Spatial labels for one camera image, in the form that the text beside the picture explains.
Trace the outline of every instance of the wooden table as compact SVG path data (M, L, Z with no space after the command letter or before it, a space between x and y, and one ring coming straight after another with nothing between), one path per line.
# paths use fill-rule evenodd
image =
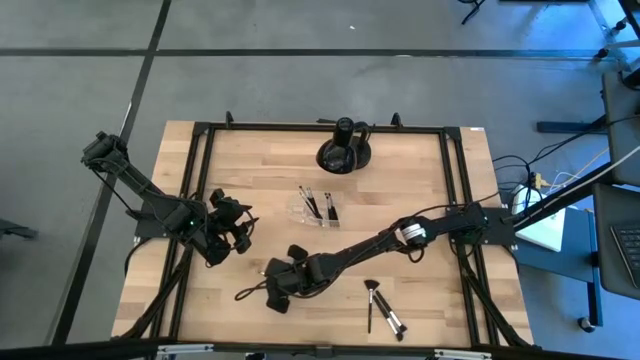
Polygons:
M160 145L153 181L163 191L178 194L194 123L169 121ZM497 191L487 138L482 128L462 128L463 145L474 199ZM315 153L329 138L324 132L215 132L207 180L208 199L214 188L243 204L253 205L260 217L253 246L244 255L232 253L224 263L206 268L194 256L186 293L180 340L273 344L334 344L353 346L469 346L459 269L441 236L424 259L412 264L390 253L346 270L320 296L291 299L287 314L265 306L266 291L244 301L234 295L264 278L259 274L272 257L285 258L298 244L310 253L335 252L371 237L399 217L421 208L446 204L447 192L438 137L424 134L383 134L371 137L370 164L348 175L333 175L315 163ZM199 146L204 148L204 138ZM450 144L457 194L462 194L455 149ZM200 164L202 155L196 158ZM198 166L194 171L195 188ZM318 228L288 218L286 206L298 185L310 186L319 197L330 191L340 212L340 229ZM484 206L499 206L497 197ZM444 215L434 210L428 217ZM113 334L121 334L142 314L158 291L167 239L151 241L133 256ZM484 246L495 303L520 336L532 341L518 273L512 257L501 247ZM381 283L400 319L408 326L397 342L374 308L373 331L367 334L367 278ZM173 299L165 312L161 334L167 334ZM476 299L480 336L487 341L482 305Z

